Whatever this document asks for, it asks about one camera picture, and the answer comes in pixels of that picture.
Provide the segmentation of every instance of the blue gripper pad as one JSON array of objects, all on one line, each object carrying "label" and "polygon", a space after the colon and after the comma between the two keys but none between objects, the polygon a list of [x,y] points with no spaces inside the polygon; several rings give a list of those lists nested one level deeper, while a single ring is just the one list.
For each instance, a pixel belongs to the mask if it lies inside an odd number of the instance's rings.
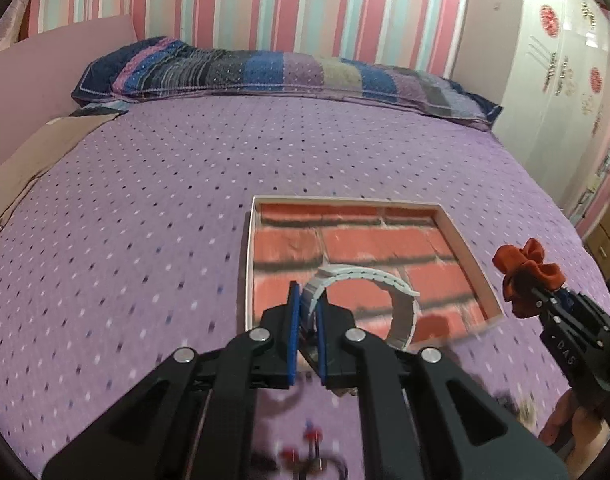
[{"label": "blue gripper pad", "polygon": [[290,386],[296,382],[296,358],[299,350],[299,314],[301,308],[301,288],[296,282],[291,282],[288,295],[288,307],[291,313],[290,336],[287,341],[287,375]]}]

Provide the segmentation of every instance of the bed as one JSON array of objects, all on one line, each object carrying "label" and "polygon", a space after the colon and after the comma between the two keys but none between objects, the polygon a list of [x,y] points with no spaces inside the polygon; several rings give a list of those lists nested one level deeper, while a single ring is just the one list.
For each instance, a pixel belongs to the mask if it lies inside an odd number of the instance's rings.
[{"label": "bed", "polygon": [[[175,348],[237,333],[255,194],[438,202],[497,291],[496,248],[534,236],[610,309],[572,226],[490,133],[294,96],[136,104],[45,174],[0,235],[0,431],[32,473]],[[490,393],[533,398],[537,428],[566,389],[539,328],[508,317],[453,346]],[[294,442],[311,418],[362,474],[356,398],[300,381],[257,410],[256,449]]]}]

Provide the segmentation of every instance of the white wardrobe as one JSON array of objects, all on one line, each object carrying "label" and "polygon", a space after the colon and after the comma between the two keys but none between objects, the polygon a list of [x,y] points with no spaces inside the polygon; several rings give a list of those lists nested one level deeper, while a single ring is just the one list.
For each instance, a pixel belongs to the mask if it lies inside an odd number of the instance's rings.
[{"label": "white wardrobe", "polygon": [[569,210],[608,134],[610,26],[595,0],[469,0],[452,78],[504,107],[493,133]]}]

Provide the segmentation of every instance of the hand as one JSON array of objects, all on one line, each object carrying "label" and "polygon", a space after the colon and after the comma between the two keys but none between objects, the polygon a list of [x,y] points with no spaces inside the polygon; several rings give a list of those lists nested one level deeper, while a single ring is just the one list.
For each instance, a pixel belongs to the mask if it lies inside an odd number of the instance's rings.
[{"label": "hand", "polygon": [[539,440],[545,444],[545,446],[551,446],[559,436],[560,428],[572,418],[574,412],[578,408],[578,400],[572,390],[566,391],[556,403],[554,411],[550,415],[550,418],[545,423],[544,428],[539,433]]},{"label": "hand", "polygon": [[604,420],[578,405],[572,390],[566,391],[556,403],[554,412],[545,423],[539,439],[551,446],[559,435],[560,428],[572,418],[574,449],[565,460],[570,479],[578,479],[598,456],[607,442],[610,429]]}]

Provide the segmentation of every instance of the flower decal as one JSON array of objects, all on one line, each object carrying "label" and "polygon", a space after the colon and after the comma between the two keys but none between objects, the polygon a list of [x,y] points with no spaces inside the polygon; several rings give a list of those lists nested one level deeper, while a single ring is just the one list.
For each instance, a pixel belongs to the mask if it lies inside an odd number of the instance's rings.
[{"label": "flower decal", "polygon": [[559,18],[549,5],[541,6],[541,27],[550,38],[559,37]]},{"label": "flower decal", "polygon": [[594,67],[589,73],[589,85],[592,87],[592,92],[600,94],[603,88],[603,78],[599,69]]}]

